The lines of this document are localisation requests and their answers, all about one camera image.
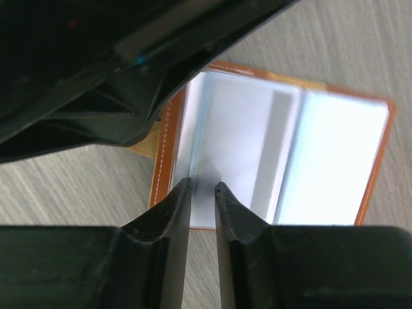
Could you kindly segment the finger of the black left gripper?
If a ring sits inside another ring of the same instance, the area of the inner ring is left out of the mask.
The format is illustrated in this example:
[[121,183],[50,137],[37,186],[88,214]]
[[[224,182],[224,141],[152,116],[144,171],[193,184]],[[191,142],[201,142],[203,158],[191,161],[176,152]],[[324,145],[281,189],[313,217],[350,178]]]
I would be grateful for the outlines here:
[[134,66],[87,89],[68,82],[1,117],[1,162],[10,163],[90,144],[129,147],[141,142],[165,104],[199,73],[204,61],[184,61],[156,74]]

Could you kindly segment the brown leather card holder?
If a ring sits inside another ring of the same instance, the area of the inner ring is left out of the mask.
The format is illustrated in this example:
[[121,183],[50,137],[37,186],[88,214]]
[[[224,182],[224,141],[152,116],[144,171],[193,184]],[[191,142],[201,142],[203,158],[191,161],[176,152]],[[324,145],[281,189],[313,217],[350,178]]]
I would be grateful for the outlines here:
[[150,205],[194,181],[190,226],[215,228],[224,182],[274,225],[360,225],[393,123],[392,100],[215,62],[131,150],[155,160]]

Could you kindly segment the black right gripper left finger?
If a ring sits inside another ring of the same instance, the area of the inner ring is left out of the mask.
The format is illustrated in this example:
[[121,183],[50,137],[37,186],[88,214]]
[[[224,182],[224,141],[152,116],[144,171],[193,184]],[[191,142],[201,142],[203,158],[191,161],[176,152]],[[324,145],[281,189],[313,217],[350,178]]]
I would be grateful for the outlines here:
[[180,308],[191,189],[123,227],[3,225],[1,307]]

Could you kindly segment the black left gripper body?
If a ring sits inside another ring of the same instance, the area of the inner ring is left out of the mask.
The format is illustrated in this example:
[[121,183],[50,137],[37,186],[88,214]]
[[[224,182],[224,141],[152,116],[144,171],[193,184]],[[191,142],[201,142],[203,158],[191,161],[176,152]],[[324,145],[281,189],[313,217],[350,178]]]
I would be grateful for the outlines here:
[[36,96],[104,56],[165,70],[225,48],[288,1],[2,1],[1,95]]

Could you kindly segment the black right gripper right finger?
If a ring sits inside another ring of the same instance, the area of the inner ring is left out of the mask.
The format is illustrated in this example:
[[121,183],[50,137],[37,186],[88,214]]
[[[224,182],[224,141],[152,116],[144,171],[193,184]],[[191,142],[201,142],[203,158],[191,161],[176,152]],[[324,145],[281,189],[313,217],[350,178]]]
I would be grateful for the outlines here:
[[223,308],[410,308],[411,234],[269,225],[215,188]]

